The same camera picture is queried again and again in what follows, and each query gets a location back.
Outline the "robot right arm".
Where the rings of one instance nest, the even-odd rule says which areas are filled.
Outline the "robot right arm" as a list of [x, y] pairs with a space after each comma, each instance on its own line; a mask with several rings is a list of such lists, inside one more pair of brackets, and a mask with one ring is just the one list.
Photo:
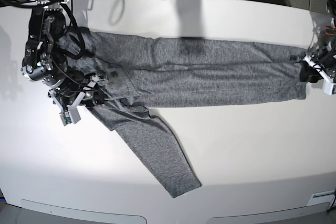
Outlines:
[[48, 96], [62, 112], [84, 105], [104, 104], [107, 96], [99, 87], [101, 76], [84, 74], [68, 65], [68, 59], [85, 55], [86, 46], [68, 7], [72, 0], [30, 0], [36, 6], [28, 26], [28, 40], [21, 72], [30, 81], [42, 81]]

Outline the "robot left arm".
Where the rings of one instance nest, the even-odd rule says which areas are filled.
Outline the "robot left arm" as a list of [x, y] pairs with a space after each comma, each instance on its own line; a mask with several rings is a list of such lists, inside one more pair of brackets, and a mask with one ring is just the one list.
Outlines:
[[301, 82], [324, 80], [335, 85], [335, 0], [325, 0], [325, 8], [331, 18], [330, 24], [318, 28], [317, 42], [297, 58], [301, 63]]

